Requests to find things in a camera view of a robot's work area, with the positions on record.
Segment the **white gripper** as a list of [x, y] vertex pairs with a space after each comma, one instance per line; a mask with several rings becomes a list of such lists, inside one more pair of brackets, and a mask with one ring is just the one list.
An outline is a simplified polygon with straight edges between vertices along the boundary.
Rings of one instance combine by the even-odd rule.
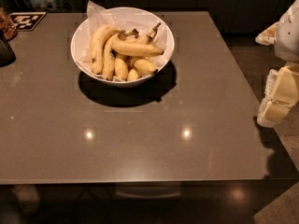
[[[277, 28], [278, 22], [273, 23], [255, 37], [255, 42], [264, 46], [275, 45]], [[271, 69], [264, 93], [266, 98], [260, 104], [257, 122], [262, 127], [273, 128], [299, 101], [299, 64], [286, 63], [278, 71]]]

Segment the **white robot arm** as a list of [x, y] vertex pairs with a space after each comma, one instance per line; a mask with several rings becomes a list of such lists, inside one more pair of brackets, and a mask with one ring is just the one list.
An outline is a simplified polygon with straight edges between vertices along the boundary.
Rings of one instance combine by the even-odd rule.
[[278, 22], [262, 31], [255, 42], [274, 46], [275, 55], [285, 62], [271, 69], [264, 88], [257, 122], [273, 128], [299, 102], [299, 0], [295, 0]]

